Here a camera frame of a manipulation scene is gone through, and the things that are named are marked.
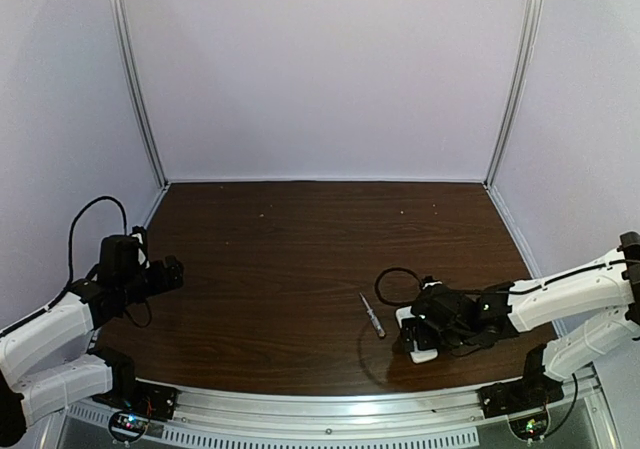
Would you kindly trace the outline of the white remote control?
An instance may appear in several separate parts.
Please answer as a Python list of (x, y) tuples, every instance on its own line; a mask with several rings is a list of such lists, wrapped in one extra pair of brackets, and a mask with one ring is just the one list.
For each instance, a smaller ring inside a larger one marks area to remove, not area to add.
[(395, 311), (395, 319), (400, 330), (402, 351), (409, 355), (414, 364), (427, 363), (438, 357), (436, 334), (425, 315), (414, 315), (407, 306)]

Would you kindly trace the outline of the clear handle screwdriver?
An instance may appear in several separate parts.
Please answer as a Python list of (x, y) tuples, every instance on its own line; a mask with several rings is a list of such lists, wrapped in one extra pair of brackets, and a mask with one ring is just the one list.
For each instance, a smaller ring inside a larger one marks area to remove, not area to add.
[(366, 296), (360, 292), (359, 293), (359, 298), (365, 308), (365, 311), (367, 313), (367, 316), (371, 322), (371, 325), (377, 335), (377, 337), (379, 339), (385, 339), (386, 338), (386, 331), (382, 325), (382, 323), (380, 322), (379, 318), (377, 317), (373, 307), (371, 306), (371, 304), (369, 303), (368, 299), (366, 298)]

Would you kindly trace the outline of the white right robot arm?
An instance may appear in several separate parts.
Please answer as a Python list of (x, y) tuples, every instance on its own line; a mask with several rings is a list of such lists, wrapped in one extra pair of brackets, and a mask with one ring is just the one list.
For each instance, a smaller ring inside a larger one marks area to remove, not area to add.
[(483, 290), (423, 283), (395, 312), (404, 352), (416, 364), (444, 353), (461, 356), (493, 348), (551, 321), (592, 316), (571, 333), (531, 351), (526, 378), (563, 382), (577, 369), (639, 336), (639, 235), (621, 235), (599, 258), (552, 276)]

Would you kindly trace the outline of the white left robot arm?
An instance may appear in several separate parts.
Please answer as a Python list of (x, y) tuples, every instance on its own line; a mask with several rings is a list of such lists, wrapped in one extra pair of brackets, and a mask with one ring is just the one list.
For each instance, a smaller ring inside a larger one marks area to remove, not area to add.
[(137, 380), (133, 360), (108, 347), (87, 349), (45, 367), (50, 356), (93, 335), (132, 304), (181, 288), (184, 266), (174, 256), (151, 261), (142, 232), (101, 243), (98, 263), (49, 305), (1, 332), (1, 444), (16, 444), (39, 420), (85, 398), (130, 417), (165, 420), (176, 392)]

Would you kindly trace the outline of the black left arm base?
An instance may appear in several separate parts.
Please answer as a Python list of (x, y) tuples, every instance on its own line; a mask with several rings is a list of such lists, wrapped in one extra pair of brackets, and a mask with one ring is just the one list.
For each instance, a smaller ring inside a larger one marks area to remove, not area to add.
[(152, 420), (169, 421), (174, 416), (178, 394), (176, 387), (137, 380), (133, 392), (127, 397), (110, 391), (94, 395), (91, 399), (111, 408), (150, 416)]

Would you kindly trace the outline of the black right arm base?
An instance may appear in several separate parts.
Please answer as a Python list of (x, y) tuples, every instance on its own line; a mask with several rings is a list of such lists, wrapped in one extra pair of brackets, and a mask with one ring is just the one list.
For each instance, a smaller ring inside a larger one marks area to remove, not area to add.
[(483, 386), (477, 390), (485, 418), (542, 408), (564, 398), (563, 383), (544, 375)]

